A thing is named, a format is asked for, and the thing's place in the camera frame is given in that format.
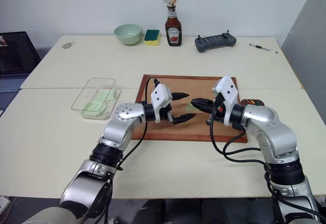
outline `laptop keyboard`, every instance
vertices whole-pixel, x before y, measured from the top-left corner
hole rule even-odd
[[[18,92],[25,78],[0,79],[0,93]]]

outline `ketchup bottle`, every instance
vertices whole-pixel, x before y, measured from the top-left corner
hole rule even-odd
[[[165,30],[170,46],[181,46],[182,31],[181,23],[178,20],[175,6],[168,6],[168,20],[165,23]]]

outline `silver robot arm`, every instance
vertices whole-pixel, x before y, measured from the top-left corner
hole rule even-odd
[[[224,124],[243,127],[258,140],[273,191],[287,202],[318,212],[308,178],[300,164],[295,135],[279,120],[275,110],[236,104],[238,91],[229,76],[223,77],[213,87],[213,92],[224,97]],[[276,208],[284,223],[296,223],[294,220],[299,218],[300,223],[305,223],[302,218],[319,221],[316,215],[280,201],[277,201]]]
[[[133,130],[148,121],[169,120],[178,124],[191,119],[195,114],[174,118],[170,110],[172,100],[187,97],[185,93],[171,93],[170,89],[154,80],[155,90],[151,93],[153,104],[124,103],[113,112],[98,144],[72,178],[60,205],[44,209],[24,224],[75,224],[88,218],[96,218],[109,205],[112,198],[113,177],[121,170],[119,163],[127,148]]]

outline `remote controller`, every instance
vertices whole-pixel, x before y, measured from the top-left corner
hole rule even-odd
[[[212,37],[200,37],[195,39],[195,45],[199,52],[204,52],[207,49],[213,49],[217,47],[224,46],[234,46],[236,43],[236,38],[229,34],[229,30],[227,33],[222,33],[222,35],[212,36]]]

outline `sponge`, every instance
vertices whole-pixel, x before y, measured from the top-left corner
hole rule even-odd
[[[145,35],[145,44],[146,45],[158,45],[159,44],[159,38],[161,37],[161,34],[159,30],[147,30]]]

